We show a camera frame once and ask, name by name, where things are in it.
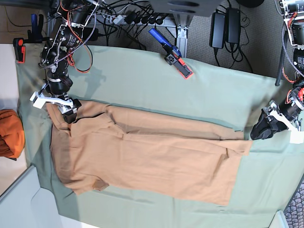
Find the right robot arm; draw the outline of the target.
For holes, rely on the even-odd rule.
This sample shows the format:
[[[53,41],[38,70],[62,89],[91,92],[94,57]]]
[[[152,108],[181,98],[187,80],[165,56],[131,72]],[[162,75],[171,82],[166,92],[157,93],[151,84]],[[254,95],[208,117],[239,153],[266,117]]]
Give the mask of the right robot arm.
[[[32,95],[31,101],[39,109],[46,103],[57,105],[68,124],[76,120],[76,113],[81,107],[78,99],[72,99],[67,94],[73,84],[68,67],[75,66],[73,54],[85,46],[96,31],[96,27],[89,28],[87,25],[91,20],[97,22],[99,7],[98,0],[59,1],[59,20],[40,55],[38,66],[45,70],[46,78],[41,90]]]

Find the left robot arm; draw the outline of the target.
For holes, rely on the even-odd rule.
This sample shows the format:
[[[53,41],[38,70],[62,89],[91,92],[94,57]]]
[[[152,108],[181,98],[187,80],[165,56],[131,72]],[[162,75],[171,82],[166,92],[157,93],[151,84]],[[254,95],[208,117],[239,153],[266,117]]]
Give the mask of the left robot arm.
[[[292,84],[280,104],[274,100],[261,110],[250,138],[264,140],[285,130],[290,132],[289,142],[304,142],[304,125],[299,115],[304,110],[304,2],[302,0],[276,0],[275,6],[283,17],[282,48],[275,85],[284,78]]]

